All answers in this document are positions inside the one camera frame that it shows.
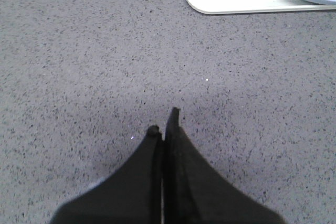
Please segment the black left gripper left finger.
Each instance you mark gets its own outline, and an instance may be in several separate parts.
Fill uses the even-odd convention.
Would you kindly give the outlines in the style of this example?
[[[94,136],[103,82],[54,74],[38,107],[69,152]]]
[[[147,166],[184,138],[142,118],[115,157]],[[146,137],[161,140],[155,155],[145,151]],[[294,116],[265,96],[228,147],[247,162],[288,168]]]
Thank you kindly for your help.
[[[162,134],[153,125],[116,172],[63,204],[50,222],[161,223],[162,156]]]

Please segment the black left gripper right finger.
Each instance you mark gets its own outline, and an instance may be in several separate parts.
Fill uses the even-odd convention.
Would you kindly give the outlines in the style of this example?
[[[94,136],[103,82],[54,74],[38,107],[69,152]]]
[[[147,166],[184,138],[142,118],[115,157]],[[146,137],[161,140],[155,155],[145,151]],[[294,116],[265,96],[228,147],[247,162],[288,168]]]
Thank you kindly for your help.
[[[192,144],[173,108],[163,157],[165,223],[285,223],[227,182]]]

